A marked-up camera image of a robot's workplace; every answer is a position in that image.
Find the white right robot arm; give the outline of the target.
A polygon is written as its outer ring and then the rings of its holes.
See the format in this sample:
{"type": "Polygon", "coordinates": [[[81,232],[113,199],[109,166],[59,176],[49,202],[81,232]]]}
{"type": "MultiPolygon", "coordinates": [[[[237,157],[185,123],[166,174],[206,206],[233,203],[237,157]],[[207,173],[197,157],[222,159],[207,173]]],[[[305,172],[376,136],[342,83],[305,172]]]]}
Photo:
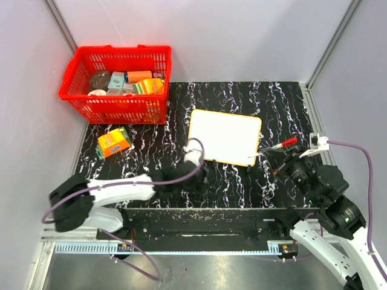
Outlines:
{"type": "Polygon", "coordinates": [[[342,254],[322,236],[314,234],[307,214],[294,208],[276,217],[275,232],[281,239],[292,238],[308,249],[335,276],[344,289],[386,289],[386,265],[372,244],[371,217],[345,196],[349,184],[337,166],[316,169],[307,164],[309,156],[328,151],[332,141],[320,138],[309,149],[264,149],[273,176],[289,177],[311,207],[311,217],[335,236],[342,254]]]}

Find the red-capped whiteboard marker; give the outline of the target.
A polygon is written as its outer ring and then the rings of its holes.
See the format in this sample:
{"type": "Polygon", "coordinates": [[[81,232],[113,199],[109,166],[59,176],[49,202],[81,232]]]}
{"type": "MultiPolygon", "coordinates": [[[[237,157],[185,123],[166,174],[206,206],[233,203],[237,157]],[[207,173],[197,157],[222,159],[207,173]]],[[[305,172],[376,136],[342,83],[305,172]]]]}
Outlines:
{"type": "Polygon", "coordinates": [[[275,150],[275,149],[281,149],[283,147],[288,147],[288,146],[292,146],[294,144],[296,144],[298,142],[298,138],[297,137],[293,137],[291,139],[288,139],[288,140],[285,140],[281,143],[278,143],[272,147],[265,147],[265,148],[262,148],[260,149],[258,152],[254,153],[253,155],[250,155],[249,158],[254,158],[254,157],[257,157],[257,156],[260,156],[262,155],[264,152],[268,151],[268,150],[275,150]]]}

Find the yellow-framed whiteboard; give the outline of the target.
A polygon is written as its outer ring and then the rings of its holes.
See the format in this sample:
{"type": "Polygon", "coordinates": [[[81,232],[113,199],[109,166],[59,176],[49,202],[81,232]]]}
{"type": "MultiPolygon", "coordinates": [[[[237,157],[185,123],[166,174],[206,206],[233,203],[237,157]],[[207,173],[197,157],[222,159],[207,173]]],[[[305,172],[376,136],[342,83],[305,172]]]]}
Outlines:
{"type": "Polygon", "coordinates": [[[258,117],[195,109],[188,138],[201,141],[206,161],[253,167],[261,127],[258,117]]]}

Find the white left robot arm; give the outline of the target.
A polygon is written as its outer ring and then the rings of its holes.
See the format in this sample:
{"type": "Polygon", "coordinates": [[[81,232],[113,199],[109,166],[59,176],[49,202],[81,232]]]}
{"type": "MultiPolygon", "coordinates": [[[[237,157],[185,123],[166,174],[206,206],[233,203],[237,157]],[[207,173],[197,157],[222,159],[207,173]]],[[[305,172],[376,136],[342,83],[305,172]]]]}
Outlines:
{"type": "Polygon", "coordinates": [[[196,192],[206,183],[206,175],[206,169],[191,161],[125,179],[85,179],[76,174],[49,194],[51,208],[42,223],[54,224],[59,233],[79,227],[102,228],[124,239],[131,232],[131,224],[118,209],[107,205],[162,199],[181,190],[196,192]]]}

